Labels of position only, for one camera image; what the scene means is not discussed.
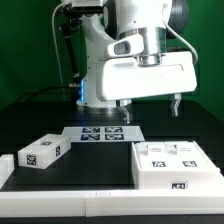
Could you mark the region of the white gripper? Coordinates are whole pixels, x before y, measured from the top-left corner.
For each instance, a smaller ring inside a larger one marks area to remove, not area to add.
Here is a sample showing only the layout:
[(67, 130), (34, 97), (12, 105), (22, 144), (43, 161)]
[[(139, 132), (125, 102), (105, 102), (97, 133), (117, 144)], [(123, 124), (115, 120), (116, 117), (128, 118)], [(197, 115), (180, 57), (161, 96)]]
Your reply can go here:
[(182, 99), (180, 93), (196, 89), (197, 80), (190, 52), (168, 52), (157, 66), (138, 66), (133, 57), (110, 59), (97, 77), (96, 94), (101, 101), (116, 101), (123, 120), (130, 124), (130, 100), (150, 96), (172, 96), (171, 112), (177, 117)]

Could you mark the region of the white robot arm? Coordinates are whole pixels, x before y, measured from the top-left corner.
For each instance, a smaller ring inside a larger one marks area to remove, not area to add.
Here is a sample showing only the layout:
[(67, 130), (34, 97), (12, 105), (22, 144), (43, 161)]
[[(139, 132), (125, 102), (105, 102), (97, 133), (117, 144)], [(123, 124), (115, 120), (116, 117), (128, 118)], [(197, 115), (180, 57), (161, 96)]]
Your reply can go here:
[(178, 114), (181, 95), (197, 86), (198, 54), (190, 43), (168, 48), (188, 20), (186, 0), (61, 0), (69, 29), (84, 32), (87, 73), (79, 77), (76, 105), (129, 121), (136, 98), (170, 95)]

